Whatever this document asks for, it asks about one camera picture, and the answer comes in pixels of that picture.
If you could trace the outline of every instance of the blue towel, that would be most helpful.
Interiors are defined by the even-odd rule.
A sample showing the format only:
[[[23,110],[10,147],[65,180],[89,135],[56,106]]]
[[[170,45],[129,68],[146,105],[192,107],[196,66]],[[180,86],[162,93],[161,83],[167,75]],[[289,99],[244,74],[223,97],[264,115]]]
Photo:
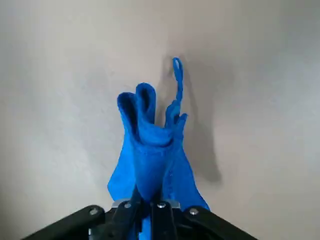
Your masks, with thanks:
[[[163,198],[180,202],[181,210],[194,205],[209,209],[197,190],[183,149],[187,120],[187,114],[180,115],[184,71],[179,58],[172,63],[177,93],[166,109],[164,127],[155,125],[156,91],[151,85],[140,83],[135,94],[123,92],[118,96],[124,141],[108,190],[116,201],[130,198],[136,185],[148,202],[162,187]],[[150,219],[143,221],[142,230],[140,237],[150,239]]]

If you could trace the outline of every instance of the blue cloth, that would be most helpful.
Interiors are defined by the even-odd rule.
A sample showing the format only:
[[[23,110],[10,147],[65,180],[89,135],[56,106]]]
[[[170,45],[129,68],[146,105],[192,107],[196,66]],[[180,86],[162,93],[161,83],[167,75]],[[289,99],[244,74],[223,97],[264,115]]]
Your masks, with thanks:
[[[187,115],[180,115],[183,98],[183,65],[172,60],[177,81],[176,99],[165,112],[164,127],[156,126],[156,92],[147,83],[117,98],[124,126],[124,141],[118,164],[108,183],[113,200],[130,198],[135,185],[144,200],[150,201],[162,186],[164,199],[180,202],[181,209],[202,206],[209,209],[199,194],[192,169],[183,149]],[[150,219],[143,222],[142,238],[150,239]]]

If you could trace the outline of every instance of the folded towel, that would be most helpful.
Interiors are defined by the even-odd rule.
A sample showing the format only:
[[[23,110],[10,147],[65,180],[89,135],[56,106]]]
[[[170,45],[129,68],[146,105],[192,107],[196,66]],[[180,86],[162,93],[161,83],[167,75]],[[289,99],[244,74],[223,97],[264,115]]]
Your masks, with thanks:
[[[187,114],[180,115],[183,98],[183,65],[172,60],[177,81],[176,99],[165,112],[164,127],[155,125],[156,92],[140,83],[117,98],[124,126],[124,141],[118,164],[108,183],[113,200],[130,198],[135,186],[145,201],[162,189],[163,199],[180,202],[181,210],[197,205],[209,209],[199,194],[183,149]],[[141,238],[150,239],[150,219],[143,221]]]

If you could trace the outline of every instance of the fabric fold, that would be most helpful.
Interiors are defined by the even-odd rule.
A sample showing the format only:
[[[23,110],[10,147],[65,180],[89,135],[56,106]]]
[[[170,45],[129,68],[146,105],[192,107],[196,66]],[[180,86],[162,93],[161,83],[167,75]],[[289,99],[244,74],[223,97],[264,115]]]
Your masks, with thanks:
[[[164,127],[155,125],[156,91],[151,85],[140,83],[135,93],[124,92],[118,96],[124,140],[108,190],[116,201],[130,198],[136,185],[143,199],[150,201],[161,189],[163,198],[179,201],[182,210],[192,205],[209,209],[197,190],[183,149],[187,121],[185,113],[180,115],[183,65],[176,57],[172,64],[177,93],[166,109]]]

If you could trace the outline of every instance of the white wall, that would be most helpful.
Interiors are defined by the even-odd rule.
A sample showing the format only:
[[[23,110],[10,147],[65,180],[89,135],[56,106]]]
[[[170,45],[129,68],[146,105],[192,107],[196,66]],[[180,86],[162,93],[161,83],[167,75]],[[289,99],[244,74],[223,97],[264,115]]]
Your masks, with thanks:
[[[2,237],[111,206],[116,97],[148,82],[163,111],[178,55],[212,211],[260,239],[319,239],[319,47],[318,0],[1,0]]]

